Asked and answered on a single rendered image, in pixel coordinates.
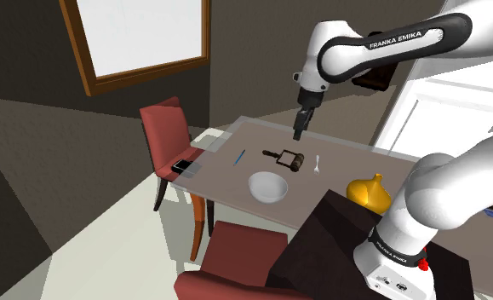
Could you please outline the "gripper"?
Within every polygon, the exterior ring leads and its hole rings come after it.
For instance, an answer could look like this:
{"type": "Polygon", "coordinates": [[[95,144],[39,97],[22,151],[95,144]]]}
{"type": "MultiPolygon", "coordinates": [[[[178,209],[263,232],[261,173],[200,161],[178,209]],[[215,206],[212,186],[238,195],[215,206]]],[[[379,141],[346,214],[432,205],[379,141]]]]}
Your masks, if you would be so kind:
{"type": "Polygon", "coordinates": [[[299,141],[301,139],[301,133],[304,130],[304,127],[305,130],[308,130],[308,126],[312,120],[315,108],[321,106],[323,98],[323,91],[315,92],[300,88],[297,101],[301,105],[302,109],[296,114],[293,125],[294,140],[299,141]]]}

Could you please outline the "dark brown roller tool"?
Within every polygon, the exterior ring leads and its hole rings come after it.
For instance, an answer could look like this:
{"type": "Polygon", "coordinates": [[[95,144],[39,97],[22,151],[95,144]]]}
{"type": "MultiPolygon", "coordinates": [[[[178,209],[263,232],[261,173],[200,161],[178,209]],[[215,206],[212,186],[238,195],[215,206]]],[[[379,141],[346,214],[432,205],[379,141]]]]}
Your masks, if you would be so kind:
{"type": "Polygon", "coordinates": [[[291,151],[286,150],[286,149],[284,149],[280,154],[277,154],[277,153],[274,153],[274,152],[271,152],[268,150],[263,150],[262,154],[275,158],[276,164],[282,165],[282,166],[290,169],[292,172],[298,172],[299,169],[301,168],[303,162],[304,162],[304,159],[305,159],[305,157],[302,153],[294,153],[294,152],[291,152],[291,151]],[[293,157],[290,164],[286,164],[282,161],[282,157],[285,153],[290,154],[293,157]]]}

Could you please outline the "white bowl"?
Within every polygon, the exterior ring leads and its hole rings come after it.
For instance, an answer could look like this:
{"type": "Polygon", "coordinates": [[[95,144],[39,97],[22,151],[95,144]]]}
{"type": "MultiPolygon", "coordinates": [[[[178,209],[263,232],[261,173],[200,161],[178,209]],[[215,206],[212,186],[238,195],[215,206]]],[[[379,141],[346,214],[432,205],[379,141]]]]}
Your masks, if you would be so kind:
{"type": "Polygon", "coordinates": [[[257,201],[273,204],[285,197],[288,183],[278,174],[260,171],[250,176],[249,191],[257,201]]]}

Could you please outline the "dark brown rounded panel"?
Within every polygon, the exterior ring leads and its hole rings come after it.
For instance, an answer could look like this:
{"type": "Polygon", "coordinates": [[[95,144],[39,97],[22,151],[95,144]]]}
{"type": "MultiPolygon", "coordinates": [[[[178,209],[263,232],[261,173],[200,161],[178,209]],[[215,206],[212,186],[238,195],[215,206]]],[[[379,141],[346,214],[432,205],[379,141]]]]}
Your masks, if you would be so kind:
{"type": "Polygon", "coordinates": [[[390,86],[393,74],[397,69],[398,63],[389,64],[370,69],[367,73],[352,78],[354,85],[377,91],[386,91],[390,86]]]}

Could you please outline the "yellow gourd vase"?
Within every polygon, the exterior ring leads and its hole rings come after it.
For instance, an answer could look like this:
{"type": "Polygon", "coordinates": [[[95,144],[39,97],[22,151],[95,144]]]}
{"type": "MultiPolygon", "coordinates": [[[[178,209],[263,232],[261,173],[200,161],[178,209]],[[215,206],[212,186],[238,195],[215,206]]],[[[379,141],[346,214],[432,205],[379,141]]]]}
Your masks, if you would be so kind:
{"type": "Polygon", "coordinates": [[[369,180],[357,179],[351,181],[347,185],[347,198],[376,214],[385,213],[391,206],[392,198],[382,186],[382,178],[382,174],[375,174],[369,180]]]}

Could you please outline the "black phone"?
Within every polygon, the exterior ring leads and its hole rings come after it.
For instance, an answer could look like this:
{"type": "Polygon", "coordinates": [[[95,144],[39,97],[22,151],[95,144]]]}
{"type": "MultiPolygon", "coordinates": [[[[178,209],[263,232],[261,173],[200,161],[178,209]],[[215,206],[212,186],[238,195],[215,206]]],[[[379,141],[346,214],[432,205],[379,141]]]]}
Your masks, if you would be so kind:
{"type": "Polygon", "coordinates": [[[181,174],[184,171],[186,171],[190,165],[192,164],[192,161],[190,160],[185,160],[185,159],[179,159],[175,163],[173,163],[170,167],[170,169],[177,174],[181,174]]]}

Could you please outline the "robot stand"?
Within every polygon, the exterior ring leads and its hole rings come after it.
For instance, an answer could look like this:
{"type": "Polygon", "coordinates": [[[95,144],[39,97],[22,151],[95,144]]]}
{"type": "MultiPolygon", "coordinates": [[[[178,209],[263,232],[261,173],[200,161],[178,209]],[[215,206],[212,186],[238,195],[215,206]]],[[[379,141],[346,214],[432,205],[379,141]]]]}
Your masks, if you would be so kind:
{"type": "MultiPolygon", "coordinates": [[[[353,261],[381,216],[327,191],[277,261],[265,286],[292,289],[313,300],[389,300],[372,291],[353,261]]],[[[467,259],[427,244],[437,300],[475,300],[467,259]]]]}

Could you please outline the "red chair with dark legs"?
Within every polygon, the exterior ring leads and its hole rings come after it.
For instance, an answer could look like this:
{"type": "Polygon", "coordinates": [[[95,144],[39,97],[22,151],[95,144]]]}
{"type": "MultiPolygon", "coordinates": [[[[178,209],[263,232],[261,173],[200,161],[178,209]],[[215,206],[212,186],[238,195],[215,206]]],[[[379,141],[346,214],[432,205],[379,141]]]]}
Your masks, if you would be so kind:
{"type": "Polygon", "coordinates": [[[153,208],[158,211],[168,183],[180,175],[170,169],[171,165],[179,159],[193,162],[204,150],[191,145],[186,117],[177,96],[141,108],[140,116],[154,173],[160,179],[153,208]]]}

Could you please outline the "white door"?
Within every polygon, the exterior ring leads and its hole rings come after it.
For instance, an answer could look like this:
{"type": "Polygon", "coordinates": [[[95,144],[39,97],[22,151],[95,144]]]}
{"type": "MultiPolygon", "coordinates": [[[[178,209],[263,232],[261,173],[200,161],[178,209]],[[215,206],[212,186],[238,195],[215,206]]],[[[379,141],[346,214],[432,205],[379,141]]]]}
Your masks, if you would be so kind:
{"type": "Polygon", "coordinates": [[[375,146],[458,156],[493,136],[493,56],[416,61],[375,146]]]}

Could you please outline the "wooden framed window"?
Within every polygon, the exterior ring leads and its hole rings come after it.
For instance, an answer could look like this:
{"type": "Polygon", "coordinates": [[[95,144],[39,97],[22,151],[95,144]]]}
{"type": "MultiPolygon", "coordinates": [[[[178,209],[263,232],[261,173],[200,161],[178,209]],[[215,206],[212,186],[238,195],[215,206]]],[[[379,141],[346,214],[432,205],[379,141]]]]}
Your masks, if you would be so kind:
{"type": "Polygon", "coordinates": [[[59,0],[86,95],[205,66],[211,0],[59,0]]]}

